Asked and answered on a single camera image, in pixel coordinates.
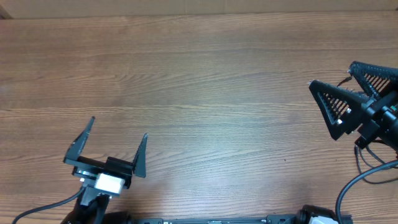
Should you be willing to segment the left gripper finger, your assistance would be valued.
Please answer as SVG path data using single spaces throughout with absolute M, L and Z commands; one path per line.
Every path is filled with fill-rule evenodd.
M 95 122 L 95 117 L 92 116 L 90 118 L 88 124 L 84 128 L 84 130 L 70 144 L 70 146 L 65 154 L 64 161 L 66 161 L 66 160 L 76 161 L 79 158 L 81 152 L 83 151 L 83 149 L 85 147 L 88 137 L 90 136 L 90 132 L 91 132 L 94 122 Z
M 136 151 L 136 155 L 132 162 L 133 174 L 137 177 L 146 178 L 146 147 L 148 134 L 145 133 L 141 143 Z

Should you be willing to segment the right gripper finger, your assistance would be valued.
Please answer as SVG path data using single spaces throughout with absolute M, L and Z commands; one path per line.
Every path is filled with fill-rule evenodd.
M 380 100 L 397 91 L 397 69 L 354 61 L 349 66 L 350 75 L 358 82 L 366 96 Z
M 309 90 L 334 140 L 357 129 L 363 123 L 361 118 L 366 107 L 372 102 L 367 96 L 319 80 L 311 81 Z

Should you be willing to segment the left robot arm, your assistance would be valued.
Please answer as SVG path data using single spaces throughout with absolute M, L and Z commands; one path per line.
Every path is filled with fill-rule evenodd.
M 76 204 L 64 223 L 132 223 L 129 212 L 110 212 L 107 207 L 112 198 L 129 189 L 133 177 L 146 177 L 146 147 L 148 134 L 144 134 L 132 161 L 108 157 L 104 162 L 83 157 L 81 153 L 90 136 L 95 117 L 70 144 L 63 162 L 73 166 L 72 175 L 82 181 Z

